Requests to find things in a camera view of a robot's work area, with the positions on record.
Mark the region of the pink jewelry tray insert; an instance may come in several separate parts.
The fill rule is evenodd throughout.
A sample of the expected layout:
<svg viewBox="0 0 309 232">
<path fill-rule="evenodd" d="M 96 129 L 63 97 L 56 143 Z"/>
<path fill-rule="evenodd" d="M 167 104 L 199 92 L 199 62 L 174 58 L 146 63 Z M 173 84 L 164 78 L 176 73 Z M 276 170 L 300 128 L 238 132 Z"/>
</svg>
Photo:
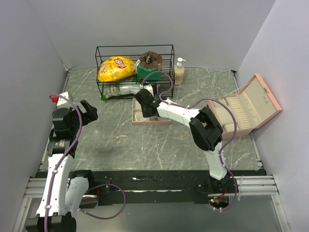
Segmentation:
<svg viewBox="0 0 309 232">
<path fill-rule="evenodd" d="M 132 124 L 133 125 L 169 125 L 172 120 L 164 117 L 143 117 L 141 105 L 135 98 L 132 99 Z"/>
</svg>

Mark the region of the pink jewelry box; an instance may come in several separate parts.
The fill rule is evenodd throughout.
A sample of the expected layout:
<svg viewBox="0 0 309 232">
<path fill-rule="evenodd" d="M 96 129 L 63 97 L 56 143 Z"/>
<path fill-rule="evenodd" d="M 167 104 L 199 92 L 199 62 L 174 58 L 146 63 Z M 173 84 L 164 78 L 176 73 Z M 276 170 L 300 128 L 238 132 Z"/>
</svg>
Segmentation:
<svg viewBox="0 0 309 232">
<path fill-rule="evenodd" d="M 282 111 L 282 108 L 262 76 L 255 74 L 238 93 L 217 97 L 217 102 L 208 101 L 223 128 L 223 139 L 229 139 L 234 133 L 234 122 L 225 106 L 233 113 L 237 123 L 236 136 L 248 135 L 260 128 Z"/>
</svg>

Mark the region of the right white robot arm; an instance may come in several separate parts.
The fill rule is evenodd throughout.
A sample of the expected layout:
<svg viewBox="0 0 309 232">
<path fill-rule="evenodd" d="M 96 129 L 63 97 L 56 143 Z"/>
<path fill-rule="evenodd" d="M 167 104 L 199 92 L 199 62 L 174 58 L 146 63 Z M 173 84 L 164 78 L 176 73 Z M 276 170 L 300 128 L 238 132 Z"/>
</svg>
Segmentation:
<svg viewBox="0 0 309 232">
<path fill-rule="evenodd" d="M 229 174 L 220 154 L 223 128 L 208 107 L 190 109 L 167 98 L 155 98 L 149 90 L 142 89 L 134 95 L 141 106 L 143 117 L 169 118 L 190 128 L 193 140 L 204 151 L 209 165 L 211 188 L 223 192 L 228 186 Z"/>
</svg>

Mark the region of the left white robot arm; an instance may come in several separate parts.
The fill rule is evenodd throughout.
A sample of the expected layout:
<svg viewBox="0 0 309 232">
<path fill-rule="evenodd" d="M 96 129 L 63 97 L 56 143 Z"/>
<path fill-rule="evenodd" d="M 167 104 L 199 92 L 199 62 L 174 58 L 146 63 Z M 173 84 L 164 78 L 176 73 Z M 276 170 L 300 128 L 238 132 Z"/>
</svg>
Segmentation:
<svg viewBox="0 0 309 232">
<path fill-rule="evenodd" d="M 48 173 L 41 203 L 34 218 L 26 220 L 28 232 L 74 232 L 76 213 L 84 194 L 91 194 L 96 183 L 90 170 L 71 172 L 82 126 L 98 118 L 97 109 L 86 100 L 78 106 L 65 99 L 53 112 L 53 129 L 47 146 Z"/>
</svg>

